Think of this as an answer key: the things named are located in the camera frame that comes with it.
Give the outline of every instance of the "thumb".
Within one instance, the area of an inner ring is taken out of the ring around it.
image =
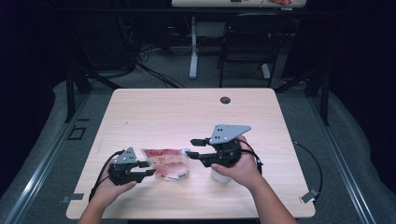
[[[220,175],[229,176],[229,173],[230,173],[229,168],[227,168],[225,166],[213,163],[210,167],[213,170],[215,170],[216,172],[218,172]]]

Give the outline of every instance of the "metal rail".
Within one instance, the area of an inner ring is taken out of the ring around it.
[[[40,191],[41,186],[43,185],[46,177],[50,173],[50,169],[55,163],[58,155],[61,151],[61,144],[65,138],[67,138],[67,134],[74,127],[74,122],[77,120],[78,114],[87,103],[89,95],[82,94],[81,98],[78,100],[76,106],[76,114],[73,118],[71,118],[70,122],[65,123],[62,127],[61,131],[59,132],[58,136],[56,137],[51,150],[49,150],[46,155],[44,156],[43,160],[38,165],[35,173],[32,175],[29,183],[26,185],[21,197],[15,203],[14,207],[12,208],[11,212],[9,213],[6,223],[22,223],[23,218],[26,215],[27,211],[29,210],[30,205],[32,204],[35,196]]]
[[[314,110],[316,119],[318,120],[318,123],[320,124],[323,132],[325,133],[330,143],[332,158],[334,160],[335,166],[337,167],[340,176],[344,181],[344,185],[346,186],[346,190],[350,196],[350,199],[355,205],[356,211],[358,212],[358,215],[361,219],[361,223],[375,224],[376,222],[373,214],[371,213],[366,201],[364,200],[363,195],[361,194],[361,189],[356,182],[355,177],[349,170],[349,167],[346,160],[344,159],[341,149],[338,146],[334,135],[332,134],[331,127],[326,126],[320,117],[318,111],[318,102],[315,100],[315,98],[312,97],[308,98],[308,102],[311,105],[312,110]]]

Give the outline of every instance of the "wooden table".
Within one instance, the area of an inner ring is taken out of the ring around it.
[[[220,98],[227,96],[227,105]],[[216,124],[249,125],[244,134],[262,159],[263,176],[294,217],[312,217],[314,205],[301,203],[308,192],[276,95],[271,89],[134,89],[116,90],[93,142],[75,193],[83,193],[67,209],[79,218],[88,204],[94,182],[106,159],[133,147],[183,148],[212,153],[213,147],[193,147],[192,138],[210,137]],[[210,168],[189,160],[189,174],[180,181],[145,177],[122,194],[103,218],[204,219],[255,218],[250,193],[233,180],[221,184]]]

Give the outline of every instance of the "human hand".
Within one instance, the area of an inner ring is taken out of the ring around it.
[[[106,209],[109,205],[114,203],[116,199],[124,192],[132,189],[136,185],[136,181],[117,186],[108,178],[108,169],[114,160],[108,163],[106,169],[103,171],[101,181],[103,181],[96,189],[90,204],[95,204],[102,209]]]
[[[237,139],[241,140],[240,144],[242,149],[251,150],[251,148],[244,143],[247,142],[245,136],[240,135]],[[257,169],[257,164],[253,155],[249,153],[243,152],[241,159],[233,167],[227,168],[219,164],[212,164],[211,168],[221,175],[231,177],[238,184],[243,185],[248,189],[253,188],[263,180],[262,175]]]

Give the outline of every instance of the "black cable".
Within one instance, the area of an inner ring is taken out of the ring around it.
[[[88,199],[88,203],[91,201],[91,199],[92,199],[93,195],[95,194],[95,192],[96,192],[97,188],[99,187],[99,185],[102,184],[102,182],[105,181],[107,178],[109,178],[109,176],[108,176],[108,177],[104,178],[103,180],[100,179],[100,178],[102,177],[102,174],[103,174],[103,172],[105,171],[105,169],[106,169],[108,163],[113,159],[113,157],[122,154],[123,151],[124,151],[124,150],[115,152],[113,155],[111,155],[111,156],[107,159],[107,161],[105,162],[105,165],[102,167],[102,170],[101,170],[100,173],[99,173],[98,178],[96,179],[95,185],[94,185],[93,188],[91,189],[90,198]]]
[[[257,169],[259,170],[260,174],[262,175],[262,160],[260,160],[259,156],[254,152],[253,147],[251,147],[248,142],[244,140],[237,139],[238,142],[245,143],[251,150],[241,149],[242,152],[249,153],[254,156],[256,159]]]
[[[323,187],[323,172],[322,172],[322,169],[321,169],[321,166],[320,166],[320,163],[319,163],[318,159],[315,157],[315,155],[310,150],[308,150],[308,148],[304,147],[303,145],[301,145],[300,143],[298,143],[298,142],[296,142],[294,140],[291,140],[291,142],[294,145],[297,145],[300,148],[304,149],[312,157],[312,159],[314,159],[315,163],[317,164],[317,167],[319,169],[319,175],[320,175],[318,193],[321,193],[321,190],[322,190],[322,187]]]
[[[139,65],[142,69],[144,69],[145,71],[147,71],[149,74],[151,74],[152,76],[158,78],[160,81],[162,81],[165,85],[170,85],[173,88],[185,88],[185,86],[183,84],[181,84],[180,82],[178,82],[177,80],[175,80],[172,77],[169,77],[168,75],[156,72],[148,67],[146,67],[145,65],[143,65],[142,63],[136,62],[137,65]]]

